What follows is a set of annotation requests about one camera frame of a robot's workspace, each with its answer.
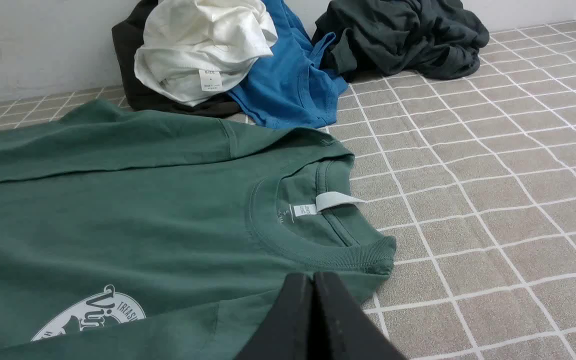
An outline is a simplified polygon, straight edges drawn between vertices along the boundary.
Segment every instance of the dark green t-shirt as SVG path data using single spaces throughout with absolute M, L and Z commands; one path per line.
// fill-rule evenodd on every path
M 0 132 L 0 359 L 231 359 L 286 274 L 358 300 L 394 239 L 354 205 L 353 155 L 311 129 L 90 102 Z

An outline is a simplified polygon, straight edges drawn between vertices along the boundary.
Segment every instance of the size label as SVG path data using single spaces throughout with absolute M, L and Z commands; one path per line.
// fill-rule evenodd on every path
M 222 85 L 222 75 L 219 73 L 219 71 L 199 69 L 199 81 L 201 82 L 202 91 L 224 91 L 224 85 Z
M 309 203 L 308 205 L 295 205 L 292 207 L 292 209 L 294 210 L 295 217 L 317 214 L 317 205 L 314 203 Z

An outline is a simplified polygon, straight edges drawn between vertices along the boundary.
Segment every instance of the printed logo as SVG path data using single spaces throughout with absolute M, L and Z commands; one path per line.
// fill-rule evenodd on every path
M 134 298 L 115 292 L 114 285 L 106 285 L 103 292 L 89 296 L 57 315 L 31 341 L 140 319 L 146 319 L 142 306 Z

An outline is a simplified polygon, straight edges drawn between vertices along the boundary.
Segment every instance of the white neck label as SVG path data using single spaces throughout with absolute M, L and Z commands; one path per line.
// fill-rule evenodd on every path
M 336 207 L 337 205 L 342 205 L 342 204 L 357 205 L 357 204 L 361 204 L 361 203 L 365 203 L 365 202 L 366 201 L 364 201 L 360 198 L 352 197 L 350 195 L 339 193 L 336 191 L 329 191 L 327 193 L 320 193 L 315 198 L 315 204 L 317 207 L 317 212 L 320 212 L 321 210 L 326 210 L 328 208 Z
M 327 193 L 320 193 L 315 198 L 315 203 L 308 203 L 306 205 L 295 205 L 292 207 L 295 217 L 301 217 L 303 215 L 317 215 L 329 208 L 336 207 L 342 204 L 352 204 L 357 205 L 365 203 L 366 201 L 349 196 L 347 194 L 339 193 L 336 191 L 329 191 Z
M 222 92 L 222 75 L 219 71 L 208 71 L 199 69 L 199 81 L 201 82 L 201 91 Z

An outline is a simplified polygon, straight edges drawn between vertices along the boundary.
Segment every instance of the folded clothes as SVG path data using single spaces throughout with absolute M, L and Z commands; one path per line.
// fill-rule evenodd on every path
M 268 128 L 320 128 L 337 120 L 337 102 L 348 84 L 320 69 L 328 34 L 314 46 L 304 25 L 283 0 L 264 0 L 279 39 L 272 57 L 258 59 L 229 94 L 258 125 Z
M 272 57 L 277 33 L 260 0 L 163 0 L 146 20 L 143 41 L 137 79 L 192 107 L 233 88 L 258 58 Z
M 158 0 L 141 0 L 128 18 L 112 27 L 112 43 L 128 105 L 135 110 L 220 118 L 242 112 L 237 102 L 226 93 L 218 93 L 201 104 L 188 106 L 147 88 L 135 77 L 135 53 L 144 45 L 144 24 L 158 3 Z
M 490 38 L 461 0 L 332 0 L 316 25 L 313 43 L 336 34 L 324 65 L 346 78 L 375 69 L 414 69 L 435 79 L 471 75 Z

